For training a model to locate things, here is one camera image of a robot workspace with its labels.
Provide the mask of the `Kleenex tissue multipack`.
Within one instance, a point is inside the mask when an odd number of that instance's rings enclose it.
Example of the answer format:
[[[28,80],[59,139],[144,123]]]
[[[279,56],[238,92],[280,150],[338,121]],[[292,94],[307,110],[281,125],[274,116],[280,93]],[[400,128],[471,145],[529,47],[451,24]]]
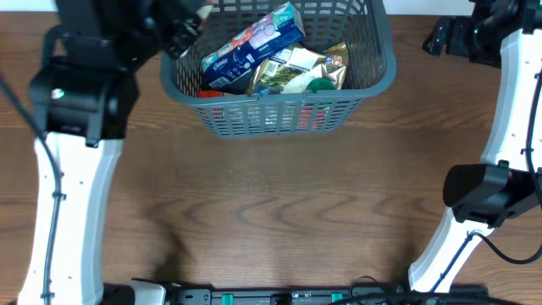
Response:
[[[305,36],[301,13],[294,4],[283,3],[202,59],[204,84],[223,89]]]

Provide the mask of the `orange pasta packet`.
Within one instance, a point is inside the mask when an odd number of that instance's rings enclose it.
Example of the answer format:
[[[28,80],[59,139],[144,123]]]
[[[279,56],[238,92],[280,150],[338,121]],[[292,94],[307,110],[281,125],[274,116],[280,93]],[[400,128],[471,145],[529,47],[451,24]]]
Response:
[[[256,136],[329,130],[341,117],[332,102],[243,103],[195,107],[202,123],[217,136]]]

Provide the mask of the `grey plastic basket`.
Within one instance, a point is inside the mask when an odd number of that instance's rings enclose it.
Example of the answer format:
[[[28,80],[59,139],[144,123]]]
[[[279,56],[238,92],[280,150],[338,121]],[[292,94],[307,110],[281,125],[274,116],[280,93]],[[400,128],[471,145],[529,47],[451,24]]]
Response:
[[[395,79],[390,23],[381,0],[295,1],[305,37],[238,80],[205,82],[202,60],[280,1],[215,2],[202,37],[179,58],[163,56],[163,89],[216,136],[308,134],[341,127]]]

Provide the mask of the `gold coffee bag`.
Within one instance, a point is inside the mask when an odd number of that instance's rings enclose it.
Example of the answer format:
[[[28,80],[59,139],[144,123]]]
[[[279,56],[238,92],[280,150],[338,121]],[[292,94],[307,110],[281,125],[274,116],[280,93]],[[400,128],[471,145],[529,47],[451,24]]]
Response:
[[[344,42],[316,53],[293,44],[272,57],[265,59],[257,68],[246,93],[257,95],[281,95],[306,92],[311,80],[328,78],[340,90],[346,79],[349,51]]]

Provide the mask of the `green lid jar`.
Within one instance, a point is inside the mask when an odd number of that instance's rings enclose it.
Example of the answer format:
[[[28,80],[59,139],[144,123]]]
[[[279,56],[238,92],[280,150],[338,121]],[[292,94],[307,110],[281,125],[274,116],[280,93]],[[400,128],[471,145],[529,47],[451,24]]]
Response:
[[[332,80],[322,77],[311,80],[306,87],[306,92],[334,91],[335,89]]]

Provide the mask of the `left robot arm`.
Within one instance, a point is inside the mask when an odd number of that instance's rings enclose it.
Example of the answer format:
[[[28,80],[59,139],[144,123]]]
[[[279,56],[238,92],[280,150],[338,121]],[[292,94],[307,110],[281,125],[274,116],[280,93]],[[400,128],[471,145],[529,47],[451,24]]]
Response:
[[[102,301],[109,187],[139,96],[136,71],[157,53],[179,57],[212,3],[60,0],[29,85],[39,190],[20,304]]]

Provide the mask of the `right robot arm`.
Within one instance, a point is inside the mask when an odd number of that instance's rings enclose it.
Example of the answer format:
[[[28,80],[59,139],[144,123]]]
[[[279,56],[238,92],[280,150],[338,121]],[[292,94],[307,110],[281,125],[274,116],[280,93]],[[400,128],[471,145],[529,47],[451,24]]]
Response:
[[[541,2],[473,4],[469,17],[440,18],[423,50],[500,69],[495,117],[479,162],[455,165],[445,177],[444,216],[408,270],[416,292],[449,292],[481,241],[541,204]]]

